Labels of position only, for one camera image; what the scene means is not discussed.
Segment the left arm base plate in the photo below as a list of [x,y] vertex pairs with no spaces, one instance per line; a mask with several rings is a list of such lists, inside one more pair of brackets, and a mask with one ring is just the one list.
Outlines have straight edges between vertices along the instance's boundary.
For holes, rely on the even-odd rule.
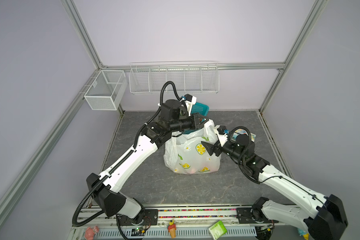
[[145,209],[132,219],[125,215],[118,215],[117,221],[120,226],[156,226],[159,219],[158,215],[158,209]]

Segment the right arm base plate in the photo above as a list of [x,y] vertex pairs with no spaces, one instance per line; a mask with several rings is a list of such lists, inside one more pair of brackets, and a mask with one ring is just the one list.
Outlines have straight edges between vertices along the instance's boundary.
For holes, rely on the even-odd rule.
[[271,224],[260,210],[253,210],[252,207],[236,208],[237,219],[240,224]]

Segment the white plastic bag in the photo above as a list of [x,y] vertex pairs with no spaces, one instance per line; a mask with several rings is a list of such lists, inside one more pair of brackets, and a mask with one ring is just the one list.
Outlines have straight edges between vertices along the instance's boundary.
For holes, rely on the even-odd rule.
[[165,143],[164,163],[177,174],[209,174],[219,170],[221,157],[210,156],[203,142],[214,144],[218,137],[214,132],[213,120],[205,123],[200,130],[184,135],[174,132]]

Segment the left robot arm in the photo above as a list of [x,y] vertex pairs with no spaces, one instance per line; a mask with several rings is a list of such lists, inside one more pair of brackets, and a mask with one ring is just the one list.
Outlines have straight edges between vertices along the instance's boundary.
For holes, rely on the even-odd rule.
[[[174,132],[199,130],[209,120],[207,117],[192,113],[197,98],[185,94],[179,96],[175,83],[166,82],[160,91],[158,110],[137,131],[133,145],[109,168],[100,174],[87,177],[89,192],[79,203],[72,217],[73,227],[81,227],[98,216],[122,215],[140,224],[144,220],[145,208],[136,199],[121,193],[121,189],[131,174],[162,145],[172,138]],[[83,221],[79,214],[85,203],[92,198],[101,210]]]

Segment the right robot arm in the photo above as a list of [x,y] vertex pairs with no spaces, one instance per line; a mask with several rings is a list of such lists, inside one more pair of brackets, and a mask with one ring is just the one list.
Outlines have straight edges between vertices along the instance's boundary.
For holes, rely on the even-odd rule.
[[295,204],[278,204],[261,197],[252,205],[252,218],[258,223],[278,221],[308,233],[315,240],[339,240],[349,223],[343,202],[335,195],[325,196],[298,183],[255,153],[250,131],[239,126],[228,131],[225,126],[214,129],[218,140],[202,142],[210,156],[226,154],[247,179],[265,184]]

